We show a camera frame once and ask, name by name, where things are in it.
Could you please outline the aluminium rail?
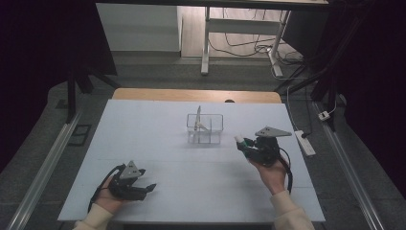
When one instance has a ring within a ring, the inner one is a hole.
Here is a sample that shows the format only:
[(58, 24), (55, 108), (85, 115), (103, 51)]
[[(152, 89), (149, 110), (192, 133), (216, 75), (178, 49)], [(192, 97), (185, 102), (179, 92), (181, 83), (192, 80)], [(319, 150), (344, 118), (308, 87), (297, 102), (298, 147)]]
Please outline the aluminium rail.
[(364, 188), (361, 180), (351, 164), (350, 159), (345, 151), (342, 142), (335, 131), (331, 129), (326, 121), (321, 122), (321, 126), (330, 142), (330, 145), (336, 155), (338, 163), (350, 184), (354, 197), (359, 203), (359, 207), (365, 217), (371, 230), (385, 230), (384, 224), (374, 207), (372, 200)]
[(69, 123), (63, 125), (43, 164), (25, 193), (6, 230), (24, 230), (54, 169), (76, 128), (83, 111), (78, 110)]

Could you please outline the clear acrylic organizer box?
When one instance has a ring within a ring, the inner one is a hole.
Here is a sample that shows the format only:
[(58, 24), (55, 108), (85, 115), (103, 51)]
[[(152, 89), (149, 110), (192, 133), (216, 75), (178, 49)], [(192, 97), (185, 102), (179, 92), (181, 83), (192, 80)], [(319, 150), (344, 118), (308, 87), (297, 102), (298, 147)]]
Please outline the clear acrylic organizer box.
[(200, 123), (209, 129), (194, 130), (196, 114), (187, 117), (188, 142), (190, 144), (220, 144), (221, 134), (224, 129), (223, 116), (221, 114), (200, 114)]

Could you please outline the person's right hand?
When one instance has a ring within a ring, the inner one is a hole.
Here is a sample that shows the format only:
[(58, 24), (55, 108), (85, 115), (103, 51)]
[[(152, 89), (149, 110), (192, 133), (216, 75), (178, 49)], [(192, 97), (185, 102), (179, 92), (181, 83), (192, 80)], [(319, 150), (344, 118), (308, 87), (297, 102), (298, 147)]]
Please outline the person's right hand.
[(250, 160), (250, 163), (257, 168), (262, 182), (272, 196), (285, 190), (286, 170), (280, 161), (276, 161), (271, 167), (264, 167), (252, 160)]

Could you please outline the white framed desk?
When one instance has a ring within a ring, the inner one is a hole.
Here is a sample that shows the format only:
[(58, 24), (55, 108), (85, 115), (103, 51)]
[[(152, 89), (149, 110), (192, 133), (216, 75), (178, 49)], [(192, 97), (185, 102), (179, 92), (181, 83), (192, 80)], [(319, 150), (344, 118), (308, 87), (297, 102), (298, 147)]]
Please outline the white framed desk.
[[(328, 0), (96, 0), (98, 3), (133, 4), (157, 6), (188, 6), (205, 8), (204, 43), (202, 50), (201, 75), (209, 73), (209, 35), (211, 33), (242, 35), (274, 35), (275, 41), (267, 52), (272, 69), (277, 76), (282, 70), (276, 60), (282, 34), (291, 11), (324, 11)], [(257, 10), (281, 10), (285, 12), (280, 22), (243, 19), (211, 18), (211, 8), (235, 8)]]

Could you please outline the white power strip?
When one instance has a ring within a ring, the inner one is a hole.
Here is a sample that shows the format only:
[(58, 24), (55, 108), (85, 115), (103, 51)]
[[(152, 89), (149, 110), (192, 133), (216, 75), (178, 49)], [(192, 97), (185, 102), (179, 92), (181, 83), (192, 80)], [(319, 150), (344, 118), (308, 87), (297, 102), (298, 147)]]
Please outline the white power strip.
[(295, 135), (297, 137), (297, 140), (302, 147), (304, 154), (306, 156), (314, 156), (316, 154), (314, 148), (310, 144), (310, 142), (307, 139), (307, 134), (304, 133), (302, 130), (296, 130)]

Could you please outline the dark curtain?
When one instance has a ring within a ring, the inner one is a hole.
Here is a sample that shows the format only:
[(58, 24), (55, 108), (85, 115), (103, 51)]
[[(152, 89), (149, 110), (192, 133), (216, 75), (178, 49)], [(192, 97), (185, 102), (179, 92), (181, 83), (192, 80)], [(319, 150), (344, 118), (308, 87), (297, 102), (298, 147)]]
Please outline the dark curtain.
[(345, 117), (406, 198), (406, 0), (375, 0), (338, 67)]
[(89, 70), (117, 73), (98, 0), (0, 0), (0, 172), (47, 104), (49, 90)]

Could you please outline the pale blue table board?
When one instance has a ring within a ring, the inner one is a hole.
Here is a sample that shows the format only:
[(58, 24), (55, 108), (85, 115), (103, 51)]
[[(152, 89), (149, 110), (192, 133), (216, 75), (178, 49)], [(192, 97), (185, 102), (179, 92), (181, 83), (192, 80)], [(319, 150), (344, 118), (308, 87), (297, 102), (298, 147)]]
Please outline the pale blue table board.
[[(219, 143), (190, 143), (187, 117), (196, 111), (222, 115)], [(107, 103), (59, 218), (83, 219), (105, 176), (134, 162), (145, 170), (137, 186), (155, 188), (145, 200), (126, 204), (115, 216), (119, 222), (269, 223), (275, 218), (270, 193), (235, 141), (264, 127), (289, 133), (278, 143), (291, 159), (291, 197), (311, 220), (324, 220), (284, 104), (131, 100)]]

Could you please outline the white and green tube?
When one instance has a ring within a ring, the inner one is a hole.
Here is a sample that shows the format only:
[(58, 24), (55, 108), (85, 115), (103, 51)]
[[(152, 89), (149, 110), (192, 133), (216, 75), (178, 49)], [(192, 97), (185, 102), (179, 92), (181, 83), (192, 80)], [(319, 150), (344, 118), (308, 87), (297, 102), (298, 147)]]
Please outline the white and green tube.
[(242, 137), (241, 135), (236, 136), (235, 140), (236, 140), (237, 143), (242, 143), (242, 144), (246, 145), (246, 143), (244, 142), (244, 137)]

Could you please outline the black metal stand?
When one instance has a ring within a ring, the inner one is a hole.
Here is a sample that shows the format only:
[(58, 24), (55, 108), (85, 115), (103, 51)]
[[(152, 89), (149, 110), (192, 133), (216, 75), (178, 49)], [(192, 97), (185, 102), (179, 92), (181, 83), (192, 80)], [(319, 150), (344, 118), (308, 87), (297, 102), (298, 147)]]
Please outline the black metal stand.
[(335, 11), (292, 11), (282, 39), (304, 56), (297, 71), (274, 91), (286, 96), (316, 82), (310, 98), (319, 102), (328, 94), (327, 109), (334, 127), (339, 63), (344, 59), (352, 38), (364, 21), (363, 10), (343, 7)]
[(90, 65), (76, 65), (68, 74), (67, 89), (68, 89), (68, 113), (66, 123), (70, 124), (74, 120), (74, 116), (77, 114), (77, 99), (76, 99), (76, 86), (79, 87), (81, 93), (90, 94), (94, 85), (90, 80), (90, 77), (94, 76), (97, 79), (103, 81), (107, 85), (114, 89), (118, 89), (121, 86), (111, 80), (102, 72)]

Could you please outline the white cabinet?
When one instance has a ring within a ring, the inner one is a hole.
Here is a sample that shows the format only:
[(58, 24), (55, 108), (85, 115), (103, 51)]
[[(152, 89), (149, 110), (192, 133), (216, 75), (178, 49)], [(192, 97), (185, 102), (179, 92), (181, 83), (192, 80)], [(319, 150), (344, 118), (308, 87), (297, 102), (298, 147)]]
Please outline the white cabinet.
[(98, 3), (112, 51), (180, 52), (180, 7)]

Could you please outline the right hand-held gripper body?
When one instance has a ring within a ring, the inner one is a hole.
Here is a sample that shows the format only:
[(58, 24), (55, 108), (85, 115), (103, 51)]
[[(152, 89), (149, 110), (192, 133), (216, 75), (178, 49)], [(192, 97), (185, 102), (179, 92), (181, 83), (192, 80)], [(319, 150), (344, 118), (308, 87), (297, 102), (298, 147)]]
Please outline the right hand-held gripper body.
[(249, 159), (265, 167), (271, 167), (277, 160), (280, 160), (280, 146), (278, 137), (291, 136), (288, 131), (266, 126), (255, 133), (256, 143)]

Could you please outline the person's left hand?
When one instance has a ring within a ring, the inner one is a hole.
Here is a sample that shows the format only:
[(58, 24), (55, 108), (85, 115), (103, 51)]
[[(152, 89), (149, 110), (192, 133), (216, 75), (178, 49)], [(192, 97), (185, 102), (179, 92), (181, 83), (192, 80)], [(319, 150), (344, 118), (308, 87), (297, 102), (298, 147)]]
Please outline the person's left hand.
[(103, 183), (95, 203), (109, 213), (116, 214), (126, 203), (128, 203), (128, 200), (114, 197), (110, 193), (108, 185), (111, 180), (112, 178), (108, 177), (107, 180)]

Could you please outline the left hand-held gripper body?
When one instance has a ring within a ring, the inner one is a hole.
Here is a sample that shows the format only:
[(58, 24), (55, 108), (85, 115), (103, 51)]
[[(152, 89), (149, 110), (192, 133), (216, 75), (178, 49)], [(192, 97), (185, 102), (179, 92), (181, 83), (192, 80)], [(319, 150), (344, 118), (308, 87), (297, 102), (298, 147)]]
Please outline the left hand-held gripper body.
[(138, 178), (141, 177), (138, 170), (133, 161), (130, 161), (127, 165), (121, 165), (119, 171), (109, 183), (110, 193), (114, 197), (124, 200), (144, 200), (147, 196), (144, 188), (133, 186)]

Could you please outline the wooden table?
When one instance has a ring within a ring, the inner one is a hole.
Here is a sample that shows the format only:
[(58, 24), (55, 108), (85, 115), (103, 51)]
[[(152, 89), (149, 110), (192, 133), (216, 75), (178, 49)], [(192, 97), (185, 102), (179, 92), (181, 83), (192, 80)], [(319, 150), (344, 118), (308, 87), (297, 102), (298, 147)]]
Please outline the wooden table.
[(114, 100), (144, 100), (170, 102), (211, 102), (280, 104), (282, 99), (276, 92), (119, 88), (113, 93)]

